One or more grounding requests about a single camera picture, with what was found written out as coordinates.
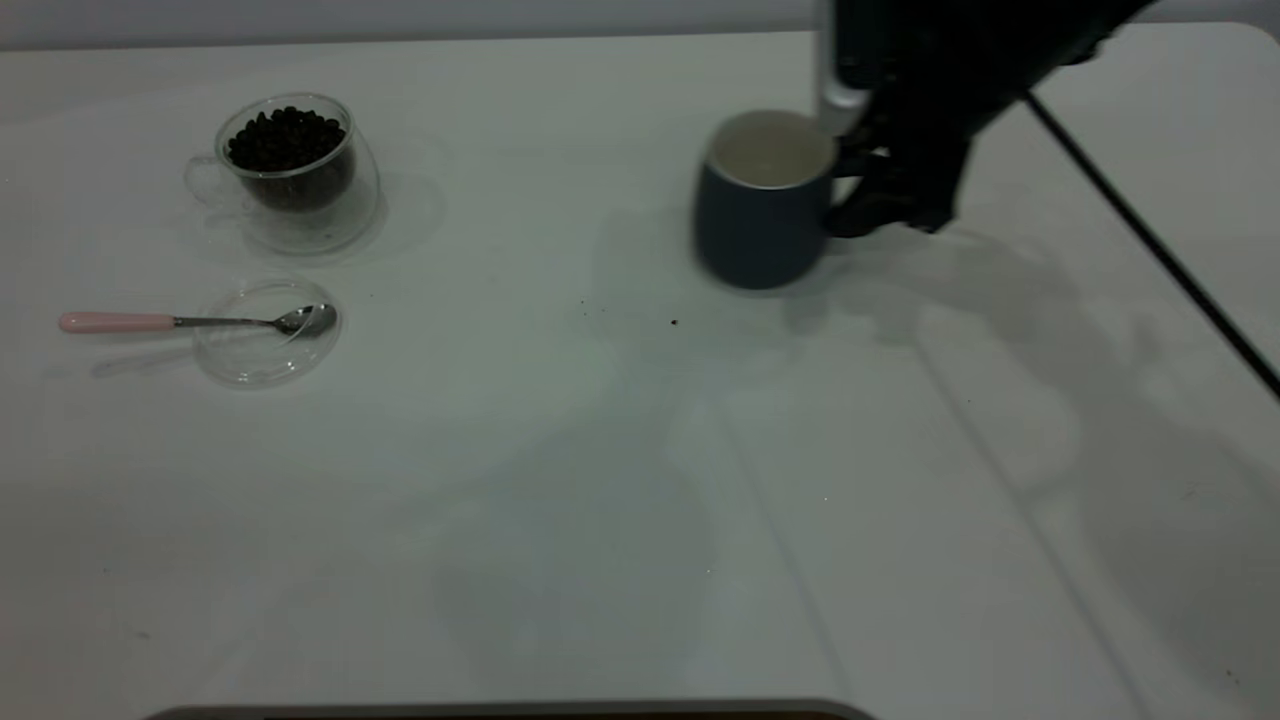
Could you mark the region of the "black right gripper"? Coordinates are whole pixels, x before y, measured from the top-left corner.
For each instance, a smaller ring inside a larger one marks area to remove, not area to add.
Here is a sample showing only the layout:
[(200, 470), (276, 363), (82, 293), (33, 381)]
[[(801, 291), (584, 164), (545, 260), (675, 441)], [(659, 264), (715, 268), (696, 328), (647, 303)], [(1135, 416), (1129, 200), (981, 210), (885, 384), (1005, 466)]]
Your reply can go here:
[(842, 150), (852, 188), (828, 233), (858, 238), (900, 222), (934, 234), (956, 213), (970, 137), (1061, 64), (1059, 1), (837, 1), (835, 133), (847, 140), (957, 135), (913, 149), (908, 199), (887, 154)]

